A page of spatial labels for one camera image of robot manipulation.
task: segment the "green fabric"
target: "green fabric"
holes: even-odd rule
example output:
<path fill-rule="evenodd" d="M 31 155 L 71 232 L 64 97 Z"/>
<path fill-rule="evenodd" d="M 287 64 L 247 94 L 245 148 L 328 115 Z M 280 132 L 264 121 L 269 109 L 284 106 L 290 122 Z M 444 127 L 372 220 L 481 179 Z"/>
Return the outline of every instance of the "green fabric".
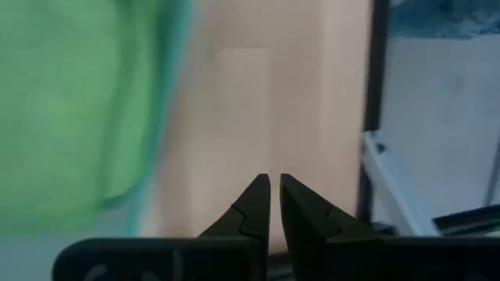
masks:
<path fill-rule="evenodd" d="M 0 234 L 85 226 L 139 181 L 160 4 L 0 2 Z"/>

